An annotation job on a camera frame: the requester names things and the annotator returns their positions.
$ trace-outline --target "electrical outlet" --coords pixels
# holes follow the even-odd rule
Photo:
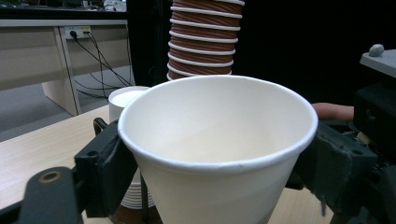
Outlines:
[[[70,35],[72,31],[76,32],[77,39],[90,38],[88,33],[91,32],[91,26],[65,26],[64,32],[66,39],[74,39],[74,37]]]

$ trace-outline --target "hand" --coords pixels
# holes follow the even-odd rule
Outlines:
[[[317,111],[319,119],[338,119],[342,121],[353,120],[354,107],[352,105],[314,103],[312,106]]]

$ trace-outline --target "white cup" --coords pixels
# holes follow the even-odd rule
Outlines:
[[[317,127],[296,92],[225,75],[150,88],[125,107],[118,132],[163,223],[262,224]]]
[[[119,119],[123,108],[148,88],[149,87],[132,86],[111,92],[108,96],[108,119],[110,123]]]

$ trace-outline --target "cup rim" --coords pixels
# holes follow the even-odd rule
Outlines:
[[[170,52],[168,52],[168,57],[178,63],[185,63],[185,64],[201,66],[201,67],[227,67],[233,65],[233,60],[227,63],[198,63],[195,61],[180,59],[178,57],[173,56]]]
[[[187,26],[194,26],[194,27],[201,27],[213,30],[225,30],[225,31],[240,31],[241,27],[239,26],[220,26],[220,25],[212,25],[212,24],[205,24],[199,22],[192,22],[192,21],[178,21],[175,19],[170,19],[170,22],[179,25],[187,25]]]
[[[235,54],[235,49],[231,51],[213,51],[213,50],[201,50],[201,49],[189,49],[189,48],[184,48],[181,46],[178,46],[171,41],[168,42],[168,45],[172,49],[178,49],[186,52],[191,52],[191,53],[198,53],[198,54],[208,54],[208,55],[233,55]]]
[[[136,142],[132,141],[128,137],[128,133],[125,132],[125,127],[127,126],[127,118],[129,111],[134,108],[134,105],[141,104],[140,102],[145,100],[146,95],[152,94],[154,91],[162,88],[176,88],[179,82],[195,82],[195,81],[211,81],[214,80],[224,81],[224,78],[232,78],[238,82],[261,82],[271,88],[276,88],[286,92],[290,97],[295,98],[300,104],[303,104],[306,108],[306,113],[311,121],[309,127],[306,130],[306,134],[299,140],[293,142],[288,147],[284,147],[282,150],[271,153],[269,155],[261,156],[253,159],[246,159],[241,161],[225,161],[225,162],[198,162],[198,161],[180,161],[176,159],[164,158],[155,153],[146,151]],[[274,82],[254,78],[245,77],[238,75],[230,76],[201,76],[201,77],[189,77],[189,78],[178,78],[170,82],[164,82],[157,86],[152,87],[150,90],[145,91],[141,97],[138,97],[135,101],[124,109],[120,116],[120,121],[118,125],[118,133],[124,144],[137,156],[143,157],[154,162],[156,166],[166,167],[166,169],[177,170],[183,173],[193,173],[201,175],[224,175],[224,174],[235,174],[240,173],[243,169],[244,171],[253,171],[262,169],[263,167],[272,166],[278,164],[282,161],[292,160],[298,157],[298,155],[304,151],[315,137],[318,128],[318,116],[313,108],[313,106],[297,92],[292,91],[284,86],[276,84]]]
[[[227,2],[227,3],[234,3],[234,4],[241,5],[241,6],[244,6],[244,5],[245,5],[245,2],[244,2],[243,0],[215,0],[215,1],[218,1],[218,2]]]
[[[234,44],[234,43],[238,42],[238,38],[217,39],[217,38],[201,37],[201,36],[196,36],[196,35],[183,35],[183,34],[176,33],[172,30],[169,31],[169,34],[174,35],[179,38],[190,39],[190,40],[199,40],[199,41],[205,41],[205,42],[213,42],[213,43]]]
[[[200,8],[171,7],[171,10],[242,19],[242,15],[240,15],[240,14],[233,14],[233,13],[229,13],[229,12],[220,12],[220,11],[214,11],[214,10],[205,10],[205,9],[200,9]]]
[[[168,63],[166,66],[169,68],[169,70],[172,70],[173,72],[179,73],[179,74],[181,74],[181,75],[183,75],[183,76],[186,76],[186,77],[226,76],[226,75],[230,75],[230,74],[232,73],[232,71],[231,71],[231,72],[228,73],[228,74],[215,74],[215,75],[209,75],[209,74],[206,74],[206,75],[205,75],[205,74],[194,74],[194,73],[189,73],[189,72],[180,71],[180,70],[178,70],[178,69],[172,67],[172,65],[170,65],[169,63]]]

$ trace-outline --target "table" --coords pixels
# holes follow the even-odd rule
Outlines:
[[[108,122],[108,105],[0,143],[0,209],[23,199],[30,177],[54,166],[74,166],[74,156],[94,137],[93,120]],[[136,211],[122,208],[120,216]],[[320,201],[308,189],[284,189],[270,224],[328,224],[332,211],[321,214]],[[84,223],[110,224],[109,218],[86,218]]]

